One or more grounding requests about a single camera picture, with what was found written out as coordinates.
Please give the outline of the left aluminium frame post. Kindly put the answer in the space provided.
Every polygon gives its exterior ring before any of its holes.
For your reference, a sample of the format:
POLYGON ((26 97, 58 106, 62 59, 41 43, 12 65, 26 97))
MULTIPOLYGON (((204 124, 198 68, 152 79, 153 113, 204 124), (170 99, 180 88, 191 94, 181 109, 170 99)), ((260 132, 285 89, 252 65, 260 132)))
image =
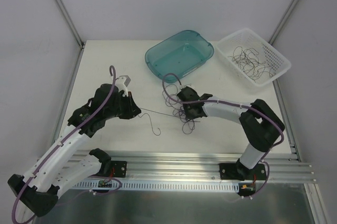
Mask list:
POLYGON ((66 6, 65 6, 63 0, 54 0, 54 2, 56 4, 58 10, 60 11, 61 16, 64 18, 67 27, 71 31, 72 36, 76 40, 77 45, 80 48, 83 48, 85 43, 81 39, 81 36, 80 36, 79 32, 77 31, 77 28, 75 27, 75 25, 74 25, 74 23, 71 19, 71 16, 69 15, 69 13, 66 9, 66 6))

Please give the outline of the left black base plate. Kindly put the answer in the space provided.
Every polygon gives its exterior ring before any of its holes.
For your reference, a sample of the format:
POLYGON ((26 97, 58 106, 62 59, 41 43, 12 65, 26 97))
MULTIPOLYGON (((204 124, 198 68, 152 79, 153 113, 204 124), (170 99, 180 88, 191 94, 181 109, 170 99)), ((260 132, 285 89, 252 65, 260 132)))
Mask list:
POLYGON ((127 172, 126 161, 107 161, 102 163, 100 170, 95 176, 98 177, 113 177, 113 178, 125 178, 127 172))

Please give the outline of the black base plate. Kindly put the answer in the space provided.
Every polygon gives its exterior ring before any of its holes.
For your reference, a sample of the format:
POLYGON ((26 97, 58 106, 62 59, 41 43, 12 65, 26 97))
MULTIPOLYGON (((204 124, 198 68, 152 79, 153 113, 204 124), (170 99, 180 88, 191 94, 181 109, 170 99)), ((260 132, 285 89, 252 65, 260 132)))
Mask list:
POLYGON ((100 170, 95 176, 98 177, 113 177, 113 178, 125 178, 127 172, 126 161, 107 161, 102 163, 100 170))
POLYGON ((221 180, 265 180, 266 179, 266 169, 263 164, 257 164, 252 169, 247 169, 246 167, 237 166, 237 163, 225 162, 219 164, 219 173, 221 180))

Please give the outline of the aluminium frame post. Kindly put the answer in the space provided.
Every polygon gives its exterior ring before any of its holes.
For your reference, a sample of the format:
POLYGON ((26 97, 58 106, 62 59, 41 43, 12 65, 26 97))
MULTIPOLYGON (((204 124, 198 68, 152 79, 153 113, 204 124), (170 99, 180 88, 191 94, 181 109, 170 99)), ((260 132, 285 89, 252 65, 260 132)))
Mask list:
POLYGON ((54 0, 54 2, 56 4, 58 10, 60 11, 61 16, 64 18, 67 27, 71 31, 72 36, 76 40, 77 45, 80 48, 83 48, 85 43, 81 39, 81 36, 80 36, 79 32, 77 31, 77 28, 75 27, 75 25, 74 25, 74 23, 71 19, 71 16, 69 15, 69 13, 66 9, 66 6, 65 6, 63 0, 54 0))
POLYGON ((288 7, 286 8, 285 12, 283 13, 280 21, 278 22, 271 38, 269 39, 269 44, 273 45, 277 38, 280 36, 282 30, 284 30, 287 22, 289 21, 291 15, 295 11, 296 7, 298 6, 300 0, 291 0, 288 7))

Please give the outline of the aluminium mounting rail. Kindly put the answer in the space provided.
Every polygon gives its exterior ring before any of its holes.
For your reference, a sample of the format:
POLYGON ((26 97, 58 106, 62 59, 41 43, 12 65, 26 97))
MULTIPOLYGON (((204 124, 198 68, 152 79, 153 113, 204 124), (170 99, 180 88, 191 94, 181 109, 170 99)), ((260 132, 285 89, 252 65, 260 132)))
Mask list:
MULTIPOLYGON (((126 178, 161 181, 210 181, 220 179, 219 164, 236 162, 239 154, 160 153, 108 151, 113 160, 126 161, 126 178)), ((295 154, 272 154, 264 160, 270 166, 269 182, 317 183, 312 165, 295 154)))

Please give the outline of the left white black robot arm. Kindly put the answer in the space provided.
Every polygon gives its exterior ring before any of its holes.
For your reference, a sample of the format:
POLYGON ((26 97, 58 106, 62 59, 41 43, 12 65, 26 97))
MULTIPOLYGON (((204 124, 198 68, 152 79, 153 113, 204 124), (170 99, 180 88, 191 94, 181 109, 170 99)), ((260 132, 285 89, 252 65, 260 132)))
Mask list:
POLYGON ((127 89, 128 84, 126 76, 119 77, 115 85, 102 84, 94 97, 73 112, 62 135, 42 158, 23 175, 10 177, 7 183, 16 196, 12 212, 21 202, 35 216, 42 217, 56 206, 66 191, 89 176, 109 181, 125 177, 126 162, 112 161, 109 154, 99 148, 91 150, 74 167, 63 167, 107 120, 132 119, 141 113, 127 89))

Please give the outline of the white perforated plastic basket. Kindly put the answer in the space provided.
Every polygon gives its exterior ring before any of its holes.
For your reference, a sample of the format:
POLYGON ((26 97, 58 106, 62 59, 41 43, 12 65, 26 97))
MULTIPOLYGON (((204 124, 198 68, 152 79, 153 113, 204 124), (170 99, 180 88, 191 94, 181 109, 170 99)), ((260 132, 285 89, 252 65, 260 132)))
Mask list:
POLYGON ((292 66, 285 56, 249 28, 227 35, 216 42, 215 48, 222 63, 252 94, 271 88, 292 66))

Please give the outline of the teal transparent plastic tub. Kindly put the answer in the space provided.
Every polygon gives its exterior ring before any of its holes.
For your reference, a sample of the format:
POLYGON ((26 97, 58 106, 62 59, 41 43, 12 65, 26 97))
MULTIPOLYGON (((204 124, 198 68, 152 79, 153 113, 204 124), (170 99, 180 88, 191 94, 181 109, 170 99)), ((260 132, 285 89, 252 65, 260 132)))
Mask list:
POLYGON ((198 32, 183 30, 145 53, 149 70, 168 84, 204 65, 214 55, 213 45, 198 32))

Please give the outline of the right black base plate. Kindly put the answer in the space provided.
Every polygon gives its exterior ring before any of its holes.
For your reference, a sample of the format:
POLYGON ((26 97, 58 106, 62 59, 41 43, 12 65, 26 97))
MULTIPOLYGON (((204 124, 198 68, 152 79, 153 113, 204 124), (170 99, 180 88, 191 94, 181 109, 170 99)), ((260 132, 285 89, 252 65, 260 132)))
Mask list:
POLYGON ((237 163, 225 162, 219 164, 219 173, 221 180, 265 180, 266 179, 266 169, 263 164, 257 164, 252 169, 247 169, 246 167, 237 166, 237 163))

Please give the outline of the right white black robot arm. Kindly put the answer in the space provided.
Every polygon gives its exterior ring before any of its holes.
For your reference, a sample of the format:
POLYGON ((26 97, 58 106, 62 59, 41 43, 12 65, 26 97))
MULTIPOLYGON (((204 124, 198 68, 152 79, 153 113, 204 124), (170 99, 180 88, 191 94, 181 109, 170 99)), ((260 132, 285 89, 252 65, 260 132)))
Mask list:
POLYGON ((191 87, 182 88, 177 97, 188 119, 216 117, 242 126, 249 143, 236 163, 225 168, 224 174, 230 179, 249 179, 254 175, 256 165, 277 144, 276 141, 284 139, 284 123, 261 99, 237 104, 211 94, 199 96, 191 87))

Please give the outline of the right aluminium frame post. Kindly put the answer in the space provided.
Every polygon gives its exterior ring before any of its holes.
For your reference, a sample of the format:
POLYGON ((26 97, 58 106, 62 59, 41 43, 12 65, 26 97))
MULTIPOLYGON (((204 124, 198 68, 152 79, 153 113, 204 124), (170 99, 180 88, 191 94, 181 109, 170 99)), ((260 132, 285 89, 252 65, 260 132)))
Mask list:
POLYGON ((278 22, 271 38, 269 39, 269 44, 273 45, 277 38, 280 36, 282 30, 284 30, 287 22, 289 21, 291 15, 295 11, 296 7, 298 6, 300 0, 291 0, 288 7, 286 8, 285 12, 283 13, 280 21, 278 22))

